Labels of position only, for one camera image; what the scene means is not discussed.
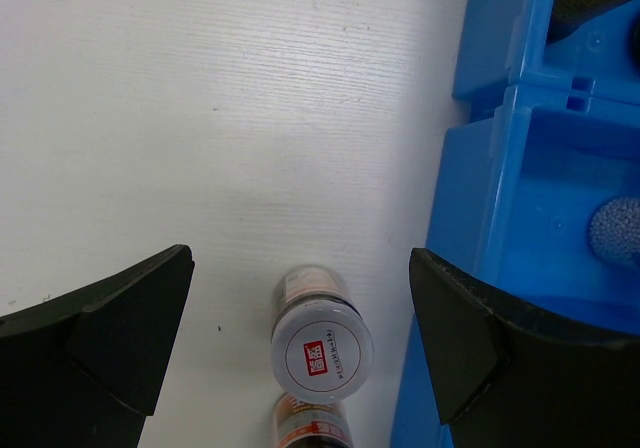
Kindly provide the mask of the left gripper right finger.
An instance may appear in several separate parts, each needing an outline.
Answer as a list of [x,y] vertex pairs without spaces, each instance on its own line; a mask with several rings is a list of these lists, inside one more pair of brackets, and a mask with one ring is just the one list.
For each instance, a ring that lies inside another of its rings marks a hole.
[[639,312],[526,300],[416,248],[410,288],[439,419],[457,447],[635,447]]

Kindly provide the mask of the silver-lid bottle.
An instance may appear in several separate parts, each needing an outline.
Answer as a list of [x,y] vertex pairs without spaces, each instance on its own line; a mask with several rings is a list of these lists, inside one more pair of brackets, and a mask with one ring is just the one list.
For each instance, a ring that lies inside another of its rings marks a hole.
[[601,260],[627,269],[639,269],[639,199],[614,198],[592,216],[589,242]]

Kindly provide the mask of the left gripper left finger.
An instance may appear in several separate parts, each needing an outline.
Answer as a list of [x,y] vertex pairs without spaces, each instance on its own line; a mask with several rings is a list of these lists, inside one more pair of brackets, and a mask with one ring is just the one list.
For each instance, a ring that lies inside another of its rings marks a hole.
[[4,447],[135,447],[153,416],[195,263],[171,246],[1,319]]

